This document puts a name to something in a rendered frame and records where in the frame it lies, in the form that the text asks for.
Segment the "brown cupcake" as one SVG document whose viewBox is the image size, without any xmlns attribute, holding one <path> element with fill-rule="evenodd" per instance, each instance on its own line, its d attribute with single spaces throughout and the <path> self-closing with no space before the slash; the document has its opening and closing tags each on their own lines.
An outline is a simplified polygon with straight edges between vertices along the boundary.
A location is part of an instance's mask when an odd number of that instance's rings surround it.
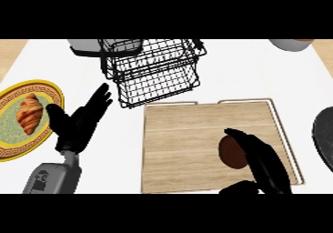
<svg viewBox="0 0 333 233">
<path fill-rule="evenodd" d="M 247 165 L 246 153 L 231 136 L 225 136 L 219 141 L 219 160 L 233 169 Z"/>
</svg>

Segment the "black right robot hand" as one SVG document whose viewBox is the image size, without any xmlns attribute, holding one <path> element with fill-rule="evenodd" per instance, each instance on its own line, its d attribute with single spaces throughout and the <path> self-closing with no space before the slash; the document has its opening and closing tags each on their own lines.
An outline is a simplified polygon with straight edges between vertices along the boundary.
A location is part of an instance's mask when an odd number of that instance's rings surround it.
<svg viewBox="0 0 333 233">
<path fill-rule="evenodd" d="M 222 195 L 256 195 L 262 191 L 268 195 L 290 195 L 290 179 L 272 147 L 255 135 L 249 135 L 237 129 L 225 128 L 224 133 L 234 139 L 244 151 L 255 180 L 234 183 L 219 193 Z"/>
</svg>

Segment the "wooden tray with metal rim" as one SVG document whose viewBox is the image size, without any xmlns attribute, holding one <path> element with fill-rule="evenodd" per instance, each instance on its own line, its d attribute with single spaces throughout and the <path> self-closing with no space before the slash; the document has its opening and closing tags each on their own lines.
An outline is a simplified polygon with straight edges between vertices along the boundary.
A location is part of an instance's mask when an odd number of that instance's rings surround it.
<svg viewBox="0 0 333 233">
<path fill-rule="evenodd" d="M 152 103 L 144 106 L 144 193 L 221 189 L 253 179 L 246 167 L 234 169 L 219 160 L 219 140 L 227 128 L 255 135 L 272 146 L 290 183 L 303 183 L 271 99 L 221 100 L 215 104 Z"/>
</svg>

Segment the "grey and black appliance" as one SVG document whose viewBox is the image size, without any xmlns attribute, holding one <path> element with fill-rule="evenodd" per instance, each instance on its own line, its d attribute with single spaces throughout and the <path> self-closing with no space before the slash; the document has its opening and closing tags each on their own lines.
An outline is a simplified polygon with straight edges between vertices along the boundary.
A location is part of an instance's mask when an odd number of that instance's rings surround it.
<svg viewBox="0 0 333 233">
<path fill-rule="evenodd" d="M 69 39 L 69 48 L 76 56 L 125 57 L 143 51 L 143 39 Z"/>
</svg>

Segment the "yellow patterned plate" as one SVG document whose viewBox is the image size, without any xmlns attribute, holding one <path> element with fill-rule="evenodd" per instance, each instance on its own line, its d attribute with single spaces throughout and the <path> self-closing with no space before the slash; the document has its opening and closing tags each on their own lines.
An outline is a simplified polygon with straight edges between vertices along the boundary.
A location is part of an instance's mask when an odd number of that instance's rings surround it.
<svg viewBox="0 0 333 233">
<path fill-rule="evenodd" d="M 29 153 L 51 134 L 45 106 L 65 107 L 57 85 L 28 80 L 0 92 L 0 162 Z"/>
</svg>

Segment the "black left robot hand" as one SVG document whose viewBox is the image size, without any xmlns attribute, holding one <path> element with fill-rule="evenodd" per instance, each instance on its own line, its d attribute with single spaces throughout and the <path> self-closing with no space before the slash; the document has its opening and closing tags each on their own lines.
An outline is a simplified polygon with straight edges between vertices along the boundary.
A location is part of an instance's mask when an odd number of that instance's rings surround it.
<svg viewBox="0 0 333 233">
<path fill-rule="evenodd" d="M 97 128 L 97 123 L 112 102 L 109 85 L 103 83 L 94 95 L 91 95 L 87 104 L 78 107 L 70 116 L 57 104 L 45 106 L 50 117 L 50 128 L 57 135 L 54 149 L 59 152 L 70 151 L 79 154 L 84 151 Z"/>
</svg>

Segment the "grey round container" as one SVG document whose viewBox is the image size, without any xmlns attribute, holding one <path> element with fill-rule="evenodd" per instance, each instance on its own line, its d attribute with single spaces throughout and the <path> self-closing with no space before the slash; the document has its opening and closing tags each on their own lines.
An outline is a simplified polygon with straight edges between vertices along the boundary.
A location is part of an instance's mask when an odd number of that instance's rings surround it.
<svg viewBox="0 0 333 233">
<path fill-rule="evenodd" d="M 312 39 L 271 39 L 271 44 L 289 52 L 302 51 L 312 43 Z"/>
</svg>

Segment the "dark grey round pan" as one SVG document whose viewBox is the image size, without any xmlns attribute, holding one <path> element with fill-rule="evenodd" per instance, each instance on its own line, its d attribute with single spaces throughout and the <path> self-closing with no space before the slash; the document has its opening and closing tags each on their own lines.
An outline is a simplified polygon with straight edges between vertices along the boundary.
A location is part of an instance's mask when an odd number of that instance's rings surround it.
<svg viewBox="0 0 333 233">
<path fill-rule="evenodd" d="M 320 158 L 333 173 L 333 106 L 327 107 L 314 119 L 311 138 Z"/>
</svg>

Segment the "golden croissant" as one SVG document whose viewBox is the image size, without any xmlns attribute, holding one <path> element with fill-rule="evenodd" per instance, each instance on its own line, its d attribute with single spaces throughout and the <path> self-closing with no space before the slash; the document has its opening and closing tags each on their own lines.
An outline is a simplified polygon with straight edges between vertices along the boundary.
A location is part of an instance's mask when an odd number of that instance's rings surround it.
<svg viewBox="0 0 333 233">
<path fill-rule="evenodd" d="M 20 109 L 16 113 L 16 121 L 22 127 L 23 133 L 31 135 L 39 124 L 42 117 L 42 105 L 38 102 L 38 98 L 31 93 L 20 103 Z"/>
</svg>

